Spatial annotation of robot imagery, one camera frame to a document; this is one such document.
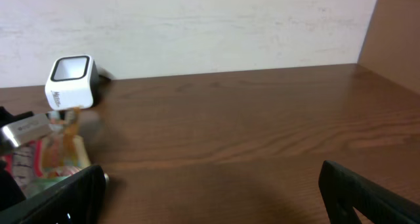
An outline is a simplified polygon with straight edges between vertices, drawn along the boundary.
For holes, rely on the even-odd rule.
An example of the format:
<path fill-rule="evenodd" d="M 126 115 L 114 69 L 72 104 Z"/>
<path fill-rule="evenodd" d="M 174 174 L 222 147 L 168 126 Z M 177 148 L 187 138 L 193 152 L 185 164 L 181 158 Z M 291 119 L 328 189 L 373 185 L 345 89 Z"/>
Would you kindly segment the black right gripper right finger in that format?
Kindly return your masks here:
<path fill-rule="evenodd" d="M 322 164 L 318 186 L 331 223 L 418 223 L 419 204 L 358 175 L 337 162 Z"/>

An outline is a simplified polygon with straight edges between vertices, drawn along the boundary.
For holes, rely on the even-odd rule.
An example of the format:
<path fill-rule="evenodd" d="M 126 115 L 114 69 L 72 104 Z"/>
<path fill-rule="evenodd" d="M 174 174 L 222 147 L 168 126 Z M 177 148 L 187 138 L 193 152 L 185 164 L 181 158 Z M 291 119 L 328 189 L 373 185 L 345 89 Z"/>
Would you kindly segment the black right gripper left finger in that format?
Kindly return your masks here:
<path fill-rule="evenodd" d="M 1 224 L 96 223 L 105 190 L 106 178 L 102 168 L 89 166 L 1 211 Z"/>

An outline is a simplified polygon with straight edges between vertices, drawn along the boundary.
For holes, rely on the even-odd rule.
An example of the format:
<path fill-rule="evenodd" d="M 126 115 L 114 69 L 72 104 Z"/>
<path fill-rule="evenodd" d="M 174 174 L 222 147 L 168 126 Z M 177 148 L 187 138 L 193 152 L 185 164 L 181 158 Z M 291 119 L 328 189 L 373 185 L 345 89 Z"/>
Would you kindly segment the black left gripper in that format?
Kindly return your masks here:
<path fill-rule="evenodd" d="M 33 116 L 33 112 L 12 115 L 2 106 L 1 127 L 31 116 Z M 1 159 L 1 211 L 26 199 L 12 175 L 6 170 L 6 167 L 7 162 Z"/>

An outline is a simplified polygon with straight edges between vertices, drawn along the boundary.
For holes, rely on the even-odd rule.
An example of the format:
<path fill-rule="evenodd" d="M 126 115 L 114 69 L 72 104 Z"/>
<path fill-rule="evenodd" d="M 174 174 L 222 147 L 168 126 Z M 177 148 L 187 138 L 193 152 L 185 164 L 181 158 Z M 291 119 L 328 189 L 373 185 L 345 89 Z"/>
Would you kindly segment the yellow chip snack bag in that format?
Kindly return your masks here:
<path fill-rule="evenodd" d="M 47 113 L 53 132 L 15 150 L 5 150 L 1 134 L 1 159 L 20 189 L 37 178 L 71 176 L 91 165 L 79 135 L 80 108 Z"/>

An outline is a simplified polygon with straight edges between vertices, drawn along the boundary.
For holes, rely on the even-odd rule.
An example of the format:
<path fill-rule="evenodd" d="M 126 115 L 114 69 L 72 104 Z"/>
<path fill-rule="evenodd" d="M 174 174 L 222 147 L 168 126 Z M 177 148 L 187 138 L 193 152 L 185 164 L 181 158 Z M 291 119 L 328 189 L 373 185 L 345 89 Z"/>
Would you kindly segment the mint green snack packet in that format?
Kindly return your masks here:
<path fill-rule="evenodd" d="M 24 185 L 21 190 L 24 193 L 26 198 L 31 198 L 49 187 L 65 180 L 68 176 L 64 177 L 53 177 L 53 178 L 37 178 L 29 182 L 27 185 Z"/>

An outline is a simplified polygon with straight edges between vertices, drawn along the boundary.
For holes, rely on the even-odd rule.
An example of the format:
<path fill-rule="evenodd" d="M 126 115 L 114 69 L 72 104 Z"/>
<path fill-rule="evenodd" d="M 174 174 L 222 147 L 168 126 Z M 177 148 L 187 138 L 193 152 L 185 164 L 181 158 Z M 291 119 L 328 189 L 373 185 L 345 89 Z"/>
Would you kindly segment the white barcode scanner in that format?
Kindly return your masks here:
<path fill-rule="evenodd" d="M 90 108 L 98 97 L 99 74 L 90 55 L 59 58 L 45 84 L 45 95 L 53 110 Z"/>

